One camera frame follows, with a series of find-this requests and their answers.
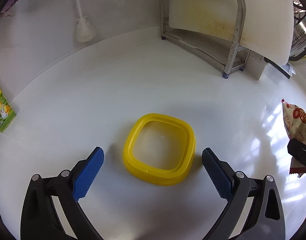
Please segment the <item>red white snack wrapper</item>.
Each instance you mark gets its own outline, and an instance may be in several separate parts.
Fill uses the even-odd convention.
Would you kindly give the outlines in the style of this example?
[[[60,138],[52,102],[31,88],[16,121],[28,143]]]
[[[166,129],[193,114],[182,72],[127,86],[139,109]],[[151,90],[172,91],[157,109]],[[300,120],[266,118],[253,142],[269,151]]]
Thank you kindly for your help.
[[[281,100],[284,126],[289,140],[297,139],[306,145],[306,112],[295,104]],[[300,178],[306,173],[306,167],[295,157],[291,160],[290,174],[297,174]]]

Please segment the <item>yellow seasoning pouch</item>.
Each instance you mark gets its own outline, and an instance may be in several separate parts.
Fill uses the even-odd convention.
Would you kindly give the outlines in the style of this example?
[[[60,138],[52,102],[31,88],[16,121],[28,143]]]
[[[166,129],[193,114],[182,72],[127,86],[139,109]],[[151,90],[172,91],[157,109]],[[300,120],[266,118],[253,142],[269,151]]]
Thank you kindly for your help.
[[[5,131],[15,117],[15,111],[7,101],[0,88],[0,133]]]

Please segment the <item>grey purple hanging cloth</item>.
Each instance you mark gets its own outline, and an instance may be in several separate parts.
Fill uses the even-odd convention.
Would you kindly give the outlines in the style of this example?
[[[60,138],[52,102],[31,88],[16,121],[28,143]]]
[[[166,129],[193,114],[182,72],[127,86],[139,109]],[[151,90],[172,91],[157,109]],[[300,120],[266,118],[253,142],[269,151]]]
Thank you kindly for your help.
[[[8,0],[2,11],[0,12],[0,18],[12,17],[14,15],[13,7],[18,0]]]

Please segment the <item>blue white bottle brush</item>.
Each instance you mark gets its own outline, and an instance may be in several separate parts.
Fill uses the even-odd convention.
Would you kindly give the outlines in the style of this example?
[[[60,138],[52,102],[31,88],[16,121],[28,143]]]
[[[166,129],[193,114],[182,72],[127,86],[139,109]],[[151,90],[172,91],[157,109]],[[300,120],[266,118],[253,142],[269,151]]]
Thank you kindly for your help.
[[[76,26],[76,40],[80,43],[90,42],[96,36],[96,31],[87,17],[83,15],[80,0],[76,0],[76,5],[79,16]]]

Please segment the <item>white cutting board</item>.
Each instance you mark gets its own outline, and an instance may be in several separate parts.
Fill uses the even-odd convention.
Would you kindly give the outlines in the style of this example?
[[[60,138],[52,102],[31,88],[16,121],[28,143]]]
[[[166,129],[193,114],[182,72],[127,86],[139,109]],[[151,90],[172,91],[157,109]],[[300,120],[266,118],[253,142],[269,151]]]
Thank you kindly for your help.
[[[240,44],[278,65],[288,62],[293,38],[292,0],[244,0],[246,14]],[[169,26],[233,38],[237,0],[169,0]]]

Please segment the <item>metal cutting board rack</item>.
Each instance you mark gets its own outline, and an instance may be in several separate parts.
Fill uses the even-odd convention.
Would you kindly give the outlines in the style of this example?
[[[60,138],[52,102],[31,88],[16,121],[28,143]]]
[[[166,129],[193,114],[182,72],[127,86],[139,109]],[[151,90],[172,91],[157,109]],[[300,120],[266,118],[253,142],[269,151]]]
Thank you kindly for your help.
[[[227,79],[243,71],[245,0],[159,0],[161,38],[203,59]]]

